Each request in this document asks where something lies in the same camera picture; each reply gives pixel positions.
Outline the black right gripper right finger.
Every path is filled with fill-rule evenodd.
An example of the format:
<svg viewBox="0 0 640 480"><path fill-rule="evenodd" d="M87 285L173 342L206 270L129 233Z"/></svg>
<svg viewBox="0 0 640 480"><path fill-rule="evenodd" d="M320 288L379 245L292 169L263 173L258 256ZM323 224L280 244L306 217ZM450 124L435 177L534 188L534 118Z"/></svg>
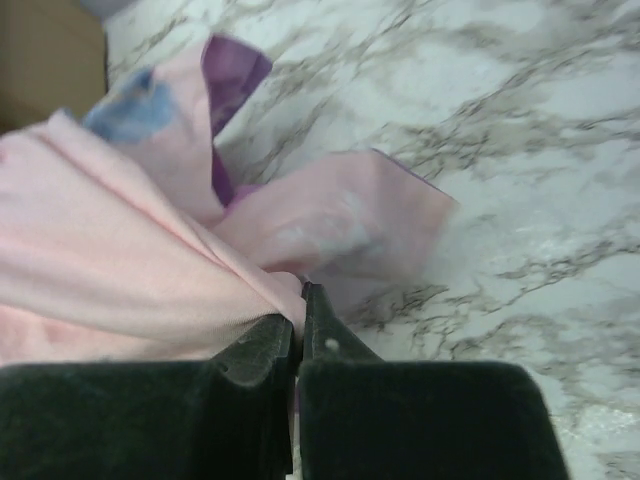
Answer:
<svg viewBox="0 0 640 480"><path fill-rule="evenodd" d="M385 361L309 283L299 369L306 479L565 479L538 385L495 361Z"/></svg>

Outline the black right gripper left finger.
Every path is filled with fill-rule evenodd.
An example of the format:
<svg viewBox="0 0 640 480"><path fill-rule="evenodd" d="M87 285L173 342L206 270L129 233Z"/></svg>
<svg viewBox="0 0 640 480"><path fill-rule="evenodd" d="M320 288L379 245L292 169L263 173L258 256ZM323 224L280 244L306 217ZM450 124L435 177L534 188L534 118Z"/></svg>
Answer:
<svg viewBox="0 0 640 480"><path fill-rule="evenodd" d="M1 371L5 479L282 479L294 334L258 321L208 360Z"/></svg>

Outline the pink purple printed pillowcase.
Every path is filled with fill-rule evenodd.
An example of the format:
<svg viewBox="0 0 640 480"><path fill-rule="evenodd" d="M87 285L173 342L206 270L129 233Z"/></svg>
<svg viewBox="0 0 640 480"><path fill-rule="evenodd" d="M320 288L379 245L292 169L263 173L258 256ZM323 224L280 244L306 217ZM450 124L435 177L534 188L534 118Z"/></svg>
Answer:
<svg viewBox="0 0 640 480"><path fill-rule="evenodd" d="M215 35L1 139L1 361L212 356L302 282L423 273L455 202L377 150L233 186L214 138L271 61Z"/></svg>

